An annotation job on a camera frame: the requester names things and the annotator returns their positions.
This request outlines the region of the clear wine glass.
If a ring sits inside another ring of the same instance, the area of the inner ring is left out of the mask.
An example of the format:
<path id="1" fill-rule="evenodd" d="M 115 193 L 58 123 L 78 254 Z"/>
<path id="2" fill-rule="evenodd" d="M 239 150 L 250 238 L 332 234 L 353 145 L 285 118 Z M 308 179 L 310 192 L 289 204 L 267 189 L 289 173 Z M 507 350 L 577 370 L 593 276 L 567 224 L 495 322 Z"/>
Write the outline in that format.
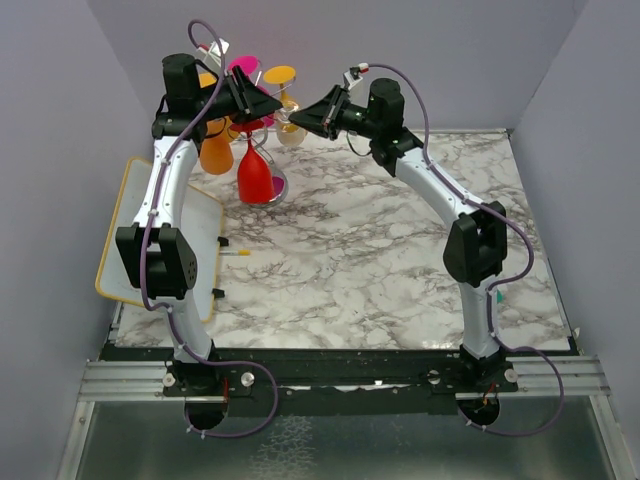
<path id="1" fill-rule="evenodd" d="M 299 110 L 299 105 L 292 100 L 283 100 L 282 108 L 274 113 L 276 136 L 285 147 L 298 147 L 304 141 L 307 132 L 293 124 L 290 116 Z"/>

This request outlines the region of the chrome wine glass rack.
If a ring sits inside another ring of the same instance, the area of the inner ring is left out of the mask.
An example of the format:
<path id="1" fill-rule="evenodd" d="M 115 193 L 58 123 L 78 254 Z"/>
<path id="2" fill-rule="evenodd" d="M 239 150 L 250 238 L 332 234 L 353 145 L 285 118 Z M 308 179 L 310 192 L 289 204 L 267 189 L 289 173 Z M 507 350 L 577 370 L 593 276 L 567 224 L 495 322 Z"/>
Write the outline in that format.
<path id="1" fill-rule="evenodd" d="M 289 65 L 279 65 L 259 73 L 256 85 L 263 80 L 265 84 L 277 86 L 273 93 L 282 103 L 282 108 L 263 117 L 248 126 L 234 126 L 232 131 L 247 135 L 247 151 L 240 161 L 237 171 L 238 194 L 240 201 L 252 206 L 274 206 L 281 202 L 288 192 L 285 174 L 277 167 L 267 152 L 259 150 L 268 137 L 268 127 L 274 126 L 277 139 L 283 146 L 299 146 L 306 134 L 300 127 L 289 121 L 291 113 L 299 109 L 297 101 L 287 92 L 296 79 L 296 70 Z"/>

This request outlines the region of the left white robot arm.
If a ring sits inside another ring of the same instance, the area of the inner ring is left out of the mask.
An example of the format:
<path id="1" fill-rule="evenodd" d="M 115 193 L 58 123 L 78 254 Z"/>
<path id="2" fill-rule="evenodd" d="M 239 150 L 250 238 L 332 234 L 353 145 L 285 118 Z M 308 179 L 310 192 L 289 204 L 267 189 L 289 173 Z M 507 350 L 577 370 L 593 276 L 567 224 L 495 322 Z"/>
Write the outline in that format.
<path id="1" fill-rule="evenodd" d="M 203 87 L 200 64 L 185 53 L 162 61 L 165 93 L 151 126 L 154 157 L 149 182 L 130 225 L 117 228 L 115 244 L 144 308 L 165 313 L 175 360 L 192 363 L 186 382 L 206 395 L 220 385 L 221 371 L 214 364 L 214 343 L 194 299 L 197 255 L 181 228 L 189 177 L 208 122 L 228 117 L 246 124 L 275 112 L 281 103 L 238 67 L 222 68 L 216 82 Z"/>

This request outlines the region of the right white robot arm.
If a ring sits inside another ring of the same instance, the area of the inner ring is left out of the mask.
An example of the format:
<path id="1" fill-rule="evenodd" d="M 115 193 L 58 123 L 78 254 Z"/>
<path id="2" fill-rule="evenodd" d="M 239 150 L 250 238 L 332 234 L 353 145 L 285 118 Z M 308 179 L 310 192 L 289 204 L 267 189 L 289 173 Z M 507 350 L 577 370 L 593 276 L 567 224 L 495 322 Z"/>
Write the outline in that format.
<path id="1" fill-rule="evenodd" d="M 498 202 L 482 202 L 431 162 L 425 143 L 404 126 L 404 106 L 399 84 L 381 78 L 371 84 L 364 107 L 336 85 L 321 100 L 290 114 L 289 121 L 330 140 L 342 131 L 367 138 L 376 163 L 418 193 L 443 221 L 448 229 L 443 262 L 462 300 L 465 362 L 459 378 L 467 389 L 481 391 L 494 381 L 492 363 L 500 357 L 490 331 L 486 290 L 507 255 L 506 225 L 495 216 L 505 209 Z"/>

